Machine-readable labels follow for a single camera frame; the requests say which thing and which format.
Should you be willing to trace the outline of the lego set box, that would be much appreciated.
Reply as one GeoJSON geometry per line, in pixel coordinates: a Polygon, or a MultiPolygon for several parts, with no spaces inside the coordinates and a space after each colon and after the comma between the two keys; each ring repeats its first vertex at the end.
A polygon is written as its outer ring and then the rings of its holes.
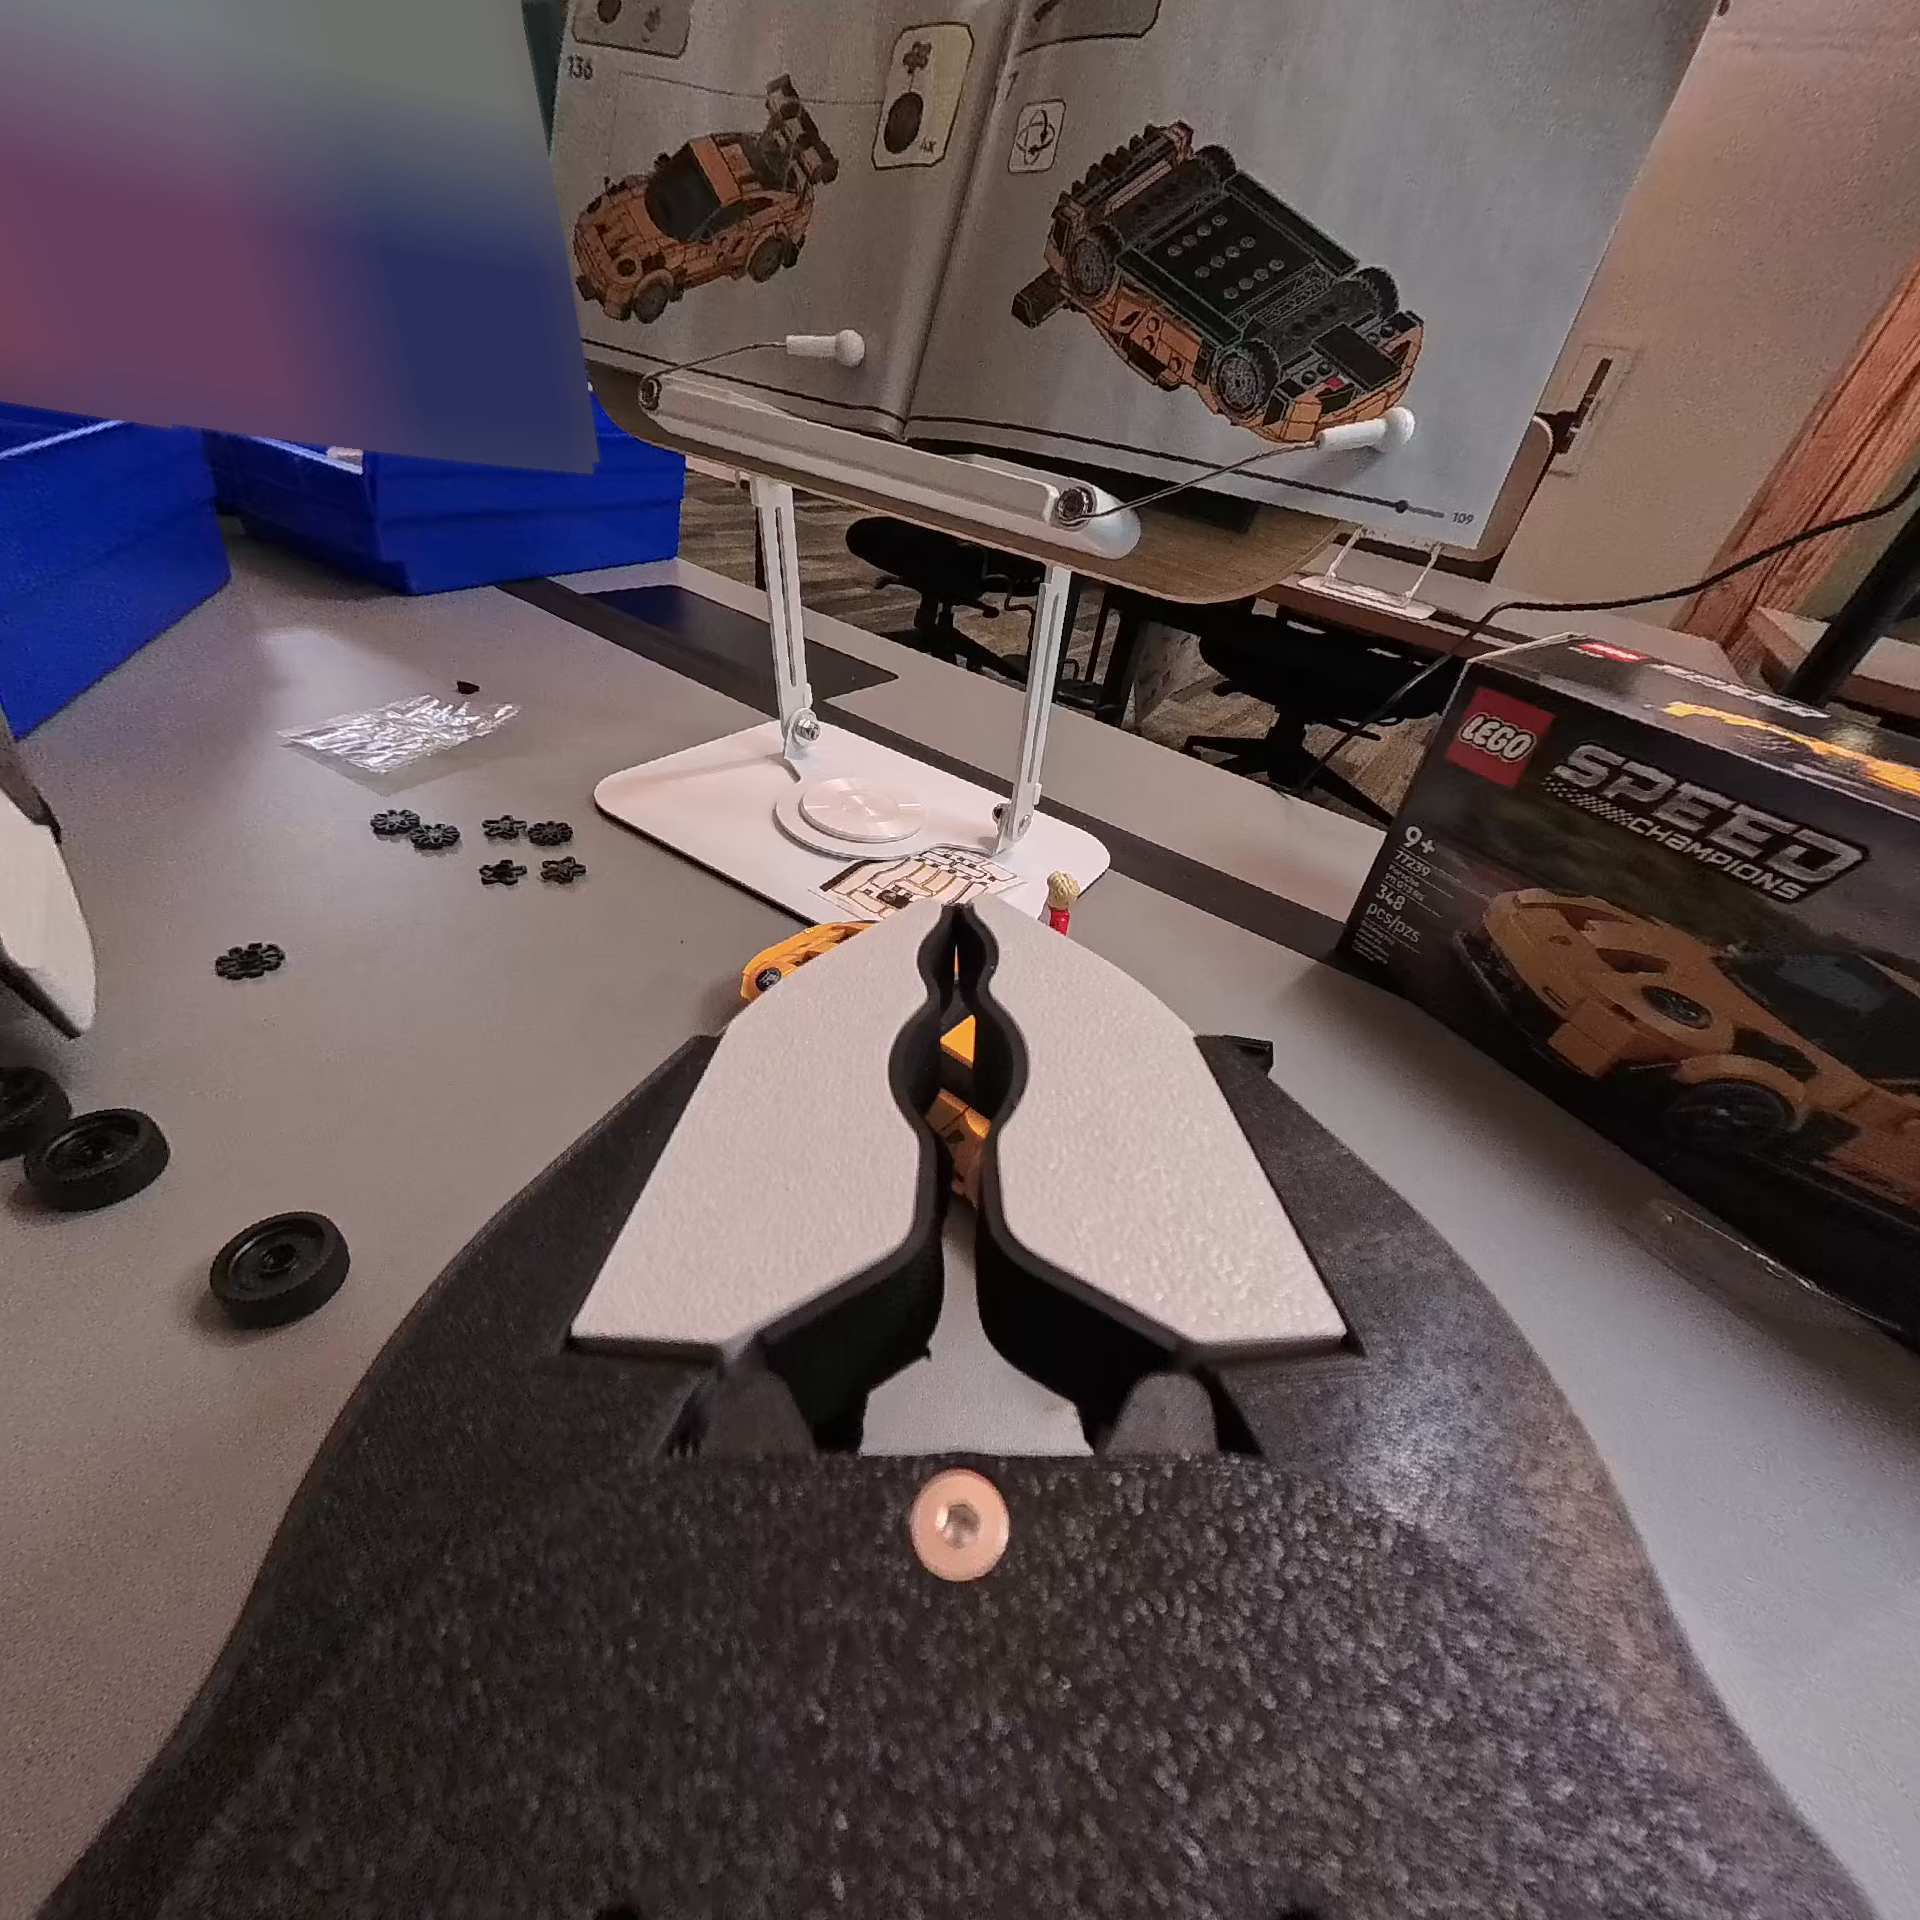
{"type": "Polygon", "coordinates": [[[1336,966],[1916,1350],[1916,735],[1601,640],[1480,657],[1336,966]]]}

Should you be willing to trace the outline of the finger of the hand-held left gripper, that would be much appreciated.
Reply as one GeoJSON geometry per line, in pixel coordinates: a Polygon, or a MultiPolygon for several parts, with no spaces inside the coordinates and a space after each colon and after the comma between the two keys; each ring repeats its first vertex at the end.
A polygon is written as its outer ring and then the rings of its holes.
{"type": "Polygon", "coordinates": [[[77,1041],[99,1011],[99,963],[57,817],[3,737],[3,987],[77,1041]]]}

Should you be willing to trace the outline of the white background book stand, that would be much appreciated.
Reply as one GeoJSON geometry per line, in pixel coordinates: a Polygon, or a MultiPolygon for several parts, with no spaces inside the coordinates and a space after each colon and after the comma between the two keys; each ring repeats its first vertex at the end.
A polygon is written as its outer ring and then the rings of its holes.
{"type": "Polygon", "coordinates": [[[1427,584],[1447,555],[1442,544],[1381,544],[1363,539],[1355,529],[1303,577],[1303,587],[1353,608],[1431,623],[1439,606],[1427,594],[1427,584]]]}

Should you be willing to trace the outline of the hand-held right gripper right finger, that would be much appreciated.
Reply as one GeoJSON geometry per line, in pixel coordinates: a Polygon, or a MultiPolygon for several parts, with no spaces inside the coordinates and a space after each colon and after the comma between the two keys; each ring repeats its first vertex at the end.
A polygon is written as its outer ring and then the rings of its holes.
{"type": "Polygon", "coordinates": [[[1321,1361],[1349,1324],[1201,1038],[1128,972],[996,899],[961,913],[991,1120],[977,1308],[1093,1450],[1148,1425],[1216,1450],[1225,1375],[1321,1361]]]}

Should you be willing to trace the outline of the clear plastic parts bag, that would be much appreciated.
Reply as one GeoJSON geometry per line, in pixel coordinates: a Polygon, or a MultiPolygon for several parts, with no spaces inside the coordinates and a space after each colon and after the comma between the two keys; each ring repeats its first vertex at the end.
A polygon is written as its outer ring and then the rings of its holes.
{"type": "Polygon", "coordinates": [[[279,743],[367,778],[399,778],[506,729],[517,704],[443,703],[432,692],[279,732],[279,743]]]}

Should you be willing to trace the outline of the white metal book stand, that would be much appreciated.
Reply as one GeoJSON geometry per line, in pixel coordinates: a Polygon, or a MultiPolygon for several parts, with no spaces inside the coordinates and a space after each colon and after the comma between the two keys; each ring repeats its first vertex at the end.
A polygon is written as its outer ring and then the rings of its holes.
{"type": "Polygon", "coordinates": [[[815,414],[815,398],[759,392],[736,371],[752,355],[778,355],[851,377],[865,371],[867,350],[867,339],[843,327],[695,353],[637,376],[591,362],[594,396],[620,425],[748,481],[776,674],[770,723],[610,774],[592,803],[610,820],[805,920],[832,914],[817,888],[848,865],[937,843],[991,852],[1023,878],[1004,894],[1009,906],[1041,914],[1049,874],[1067,871],[1093,886],[1114,865],[1103,833],[1042,809],[1051,695],[1075,584],[1091,578],[1197,606],[1223,603],[1225,586],[1191,582],[1202,550],[1197,532],[1178,531],[1171,503],[1274,465],[1368,474],[1411,444],[1413,412],[1400,404],[1372,423],[1319,425],[1303,444],[1263,444],[1237,462],[1202,466],[1124,502],[1029,456],[921,449],[887,430],[827,422],[815,414]],[[823,720],[810,683],[800,491],[1045,567],[1005,799],[984,775],[941,774],[921,751],[891,751],[823,720]]]}

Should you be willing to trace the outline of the lego instruction booklet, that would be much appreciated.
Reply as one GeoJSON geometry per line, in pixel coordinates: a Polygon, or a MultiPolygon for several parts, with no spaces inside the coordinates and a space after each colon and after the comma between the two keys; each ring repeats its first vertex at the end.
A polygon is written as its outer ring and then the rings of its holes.
{"type": "Polygon", "coordinates": [[[572,6],[588,358],[1474,544],[1712,6],[572,6]]]}

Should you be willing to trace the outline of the black office chair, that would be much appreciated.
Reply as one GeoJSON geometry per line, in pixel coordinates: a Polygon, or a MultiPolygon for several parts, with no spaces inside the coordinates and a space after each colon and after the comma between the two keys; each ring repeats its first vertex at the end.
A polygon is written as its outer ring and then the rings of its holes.
{"type": "Polygon", "coordinates": [[[1312,770],[1306,737],[1314,728],[1373,729],[1439,715],[1452,699],[1460,664],[1440,664],[1379,635],[1314,630],[1289,615],[1235,603],[1201,615],[1201,659],[1228,692],[1274,711],[1260,739],[1189,737],[1184,753],[1219,755],[1241,775],[1299,788],[1312,770]]]}
{"type": "Polygon", "coordinates": [[[881,586],[919,598],[915,625],[896,643],[948,665],[1024,683],[1027,654],[1002,657],[956,625],[961,611],[999,617],[1041,608],[1045,567],[1020,555],[961,539],[905,520],[865,518],[845,529],[855,561],[877,572],[881,586]]]}

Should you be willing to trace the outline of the black rim inserts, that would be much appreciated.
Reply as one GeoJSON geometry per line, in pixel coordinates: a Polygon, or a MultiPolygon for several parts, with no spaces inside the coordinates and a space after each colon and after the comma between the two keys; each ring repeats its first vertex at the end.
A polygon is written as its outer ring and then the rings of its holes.
{"type": "MultiPolygon", "coordinates": [[[[431,823],[408,808],[388,808],[369,823],[381,843],[415,848],[423,857],[452,857],[464,848],[464,833],[456,823],[431,823]]],[[[527,820],[517,815],[498,815],[480,823],[484,848],[492,848],[475,870],[487,889],[514,889],[528,878],[544,888],[572,888],[588,878],[591,870],[572,852],[575,827],[562,818],[527,820]]],[[[213,975],[221,980],[255,980],[275,977],[287,968],[287,948],[279,944],[234,944],[213,960],[213,975]]]]}

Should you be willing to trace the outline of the lego sticker sheet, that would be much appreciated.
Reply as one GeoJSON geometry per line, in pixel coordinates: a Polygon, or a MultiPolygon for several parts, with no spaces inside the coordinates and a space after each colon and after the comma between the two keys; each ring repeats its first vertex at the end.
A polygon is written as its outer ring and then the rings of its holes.
{"type": "Polygon", "coordinates": [[[912,906],[967,906],[1020,886],[991,852],[937,843],[863,857],[826,878],[817,894],[840,921],[882,921],[912,906]]]}

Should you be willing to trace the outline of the yellow lego car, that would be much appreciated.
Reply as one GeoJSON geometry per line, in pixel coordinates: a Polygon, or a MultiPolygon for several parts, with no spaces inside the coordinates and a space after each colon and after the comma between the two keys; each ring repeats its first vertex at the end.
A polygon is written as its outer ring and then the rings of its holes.
{"type": "MultiPolygon", "coordinates": [[[[738,996],[743,1003],[768,995],[778,984],[799,975],[812,960],[836,951],[867,931],[869,921],[829,921],[810,926],[780,944],[762,948],[743,968],[738,996]]],[[[981,1163],[993,1122],[977,1106],[977,1020],[957,1001],[945,1018],[940,1086],[925,1104],[923,1118],[941,1142],[952,1174],[952,1192],[977,1206],[981,1163]]]]}

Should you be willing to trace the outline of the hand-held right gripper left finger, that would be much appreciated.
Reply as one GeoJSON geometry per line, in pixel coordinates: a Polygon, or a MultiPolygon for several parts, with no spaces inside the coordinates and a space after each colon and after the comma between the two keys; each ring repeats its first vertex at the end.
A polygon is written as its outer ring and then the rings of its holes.
{"type": "Polygon", "coordinates": [[[770,1375],[812,1440],[858,1451],[876,1388],[945,1310],[952,1167],[928,1124],[957,913],[919,904],[745,1006],[577,1310],[592,1354],[770,1375]]]}

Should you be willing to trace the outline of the blue plastic storage bin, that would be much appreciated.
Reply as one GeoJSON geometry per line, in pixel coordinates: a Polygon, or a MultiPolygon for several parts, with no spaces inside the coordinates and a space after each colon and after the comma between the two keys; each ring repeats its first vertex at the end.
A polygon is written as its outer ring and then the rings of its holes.
{"type": "Polygon", "coordinates": [[[687,459],[594,404],[586,474],[447,465],[204,432],[217,503],[251,539],[404,594],[672,561],[687,459]]]}
{"type": "Polygon", "coordinates": [[[3,407],[3,704],[27,737],[229,586],[202,435],[3,407]]]}

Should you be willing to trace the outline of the white wall outlet plate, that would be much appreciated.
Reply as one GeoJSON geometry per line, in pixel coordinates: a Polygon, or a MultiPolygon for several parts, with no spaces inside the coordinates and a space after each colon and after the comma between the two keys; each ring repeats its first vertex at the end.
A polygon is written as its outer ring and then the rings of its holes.
{"type": "Polygon", "coordinates": [[[1549,475],[1570,475],[1584,459],[1584,446],[1617,402],[1642,350],[1632,344],[1587,342],[1569,350],[1543,398],[1540,418],[1549,428],[1549,475]]]}

